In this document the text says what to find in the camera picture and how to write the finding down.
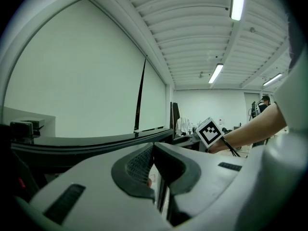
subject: black slot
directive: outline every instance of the black slot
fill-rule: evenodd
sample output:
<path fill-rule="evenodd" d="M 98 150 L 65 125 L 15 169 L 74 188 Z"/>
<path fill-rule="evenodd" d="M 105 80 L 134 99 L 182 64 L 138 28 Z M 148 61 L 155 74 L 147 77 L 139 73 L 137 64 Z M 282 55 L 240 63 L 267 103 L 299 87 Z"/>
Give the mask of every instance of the black slot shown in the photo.
<path fill-rule="evenodd" d="M 70 185 L 65 192 L 49 207 L 45 216 L 50 220 L 62 224 L 67 214 L 73 208 L 86 187 L 79 184 Z"/>
<path fill-rule="evenodd" d="M 228 163 L 223 163 L 223 162 L 218 164 L 218 166 L 225 167 L 225 168 L 235 170 L 235 171 L 240 171 L 242 168 L 242 166 L 239 166 L 239 165 L 228 164 Z"/>

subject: white roller blind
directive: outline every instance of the white roller blind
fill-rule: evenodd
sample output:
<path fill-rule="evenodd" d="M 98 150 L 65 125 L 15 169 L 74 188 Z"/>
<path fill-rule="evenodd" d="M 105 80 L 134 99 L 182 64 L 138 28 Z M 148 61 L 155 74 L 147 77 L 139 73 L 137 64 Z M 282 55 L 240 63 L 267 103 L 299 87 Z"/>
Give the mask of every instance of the white roller blind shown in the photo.
<path fill-rule="evenodd" d="M 139 130 L 148 130 L 165 125 L 166 87 L 146 61 L 141 96 Z"/>
<path fill-rule="evenodd" d="M 56 116 L 57 137 L 133 133 L 144 56 L 88 0 L 53 17 L 32 38 L 5 106 Z"/>

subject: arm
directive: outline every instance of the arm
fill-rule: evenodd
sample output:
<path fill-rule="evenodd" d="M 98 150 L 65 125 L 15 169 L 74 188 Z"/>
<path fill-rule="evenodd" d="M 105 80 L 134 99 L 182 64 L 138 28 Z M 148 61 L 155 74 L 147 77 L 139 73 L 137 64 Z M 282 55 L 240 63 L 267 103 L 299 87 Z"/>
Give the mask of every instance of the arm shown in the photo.
<path fill-rule="evenodd" d="M 232 147 L 240 147 L 267 139 L 286 126 L 277 106 L 272 104 L 245 126 L 228 133 L 224 138 Z M 228 147 L 219 140 L 210 147 L 210 153 L 226 150 Z"/>

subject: fluorescent light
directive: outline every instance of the fluorescent light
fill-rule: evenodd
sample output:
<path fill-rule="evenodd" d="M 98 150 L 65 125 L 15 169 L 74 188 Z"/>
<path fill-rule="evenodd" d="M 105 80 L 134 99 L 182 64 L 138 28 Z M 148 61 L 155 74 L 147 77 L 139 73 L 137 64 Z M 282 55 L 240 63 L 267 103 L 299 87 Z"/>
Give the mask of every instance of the fluorescent light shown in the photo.
<path fill-rule="evenodd" d="M 282 74 L 276 75 L 275 77 L 271 78 L 269 81 L 265 82 L 265 83 L 263 84 L 263 86 L 268 85 L 269 83 L 271 83 L 271 82 L 273 82 L 274 80 L 278 79 L 280 76 L 282 76 Z"/>
<path fill-rule="evenodd" d="M 212 75 L 212 77 L 211 77 L 211 79 L 208 83 L 212 84 L 215 81 L 215 79 L 217 78 L 217 76 L 221 72 L 222 68 L 223 68 L 223 64 L 217 64 L 216 69 L 215 69 L 215 71 L 214 71 L 214 73 L 213 73 L 213 75 Z"/>
<path fill-rule="evenodd" d="M 242 16 L 244 0 L 232 0 L 231 2 L 231 18 L 239 21 Z"/>

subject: ceiling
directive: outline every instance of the ceiling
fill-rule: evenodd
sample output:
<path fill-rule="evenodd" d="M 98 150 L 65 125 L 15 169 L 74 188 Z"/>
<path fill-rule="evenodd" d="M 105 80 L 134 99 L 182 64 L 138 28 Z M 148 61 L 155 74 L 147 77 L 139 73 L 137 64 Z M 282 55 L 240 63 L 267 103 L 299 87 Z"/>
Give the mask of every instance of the ceiling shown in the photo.
<path fill-rule="evenodd" d="M 239 22 L 230 18 L 231 0 L 129 2 L 155 39 L 176 90 L 262 90 L 278 73 L 286 77 L 291 61 L 287 15 L 278 0 L 245 0 Z M 224 68 L 211 85 L 218 63 Z M 266 90 L 275 90 L 283 78 Z"/>

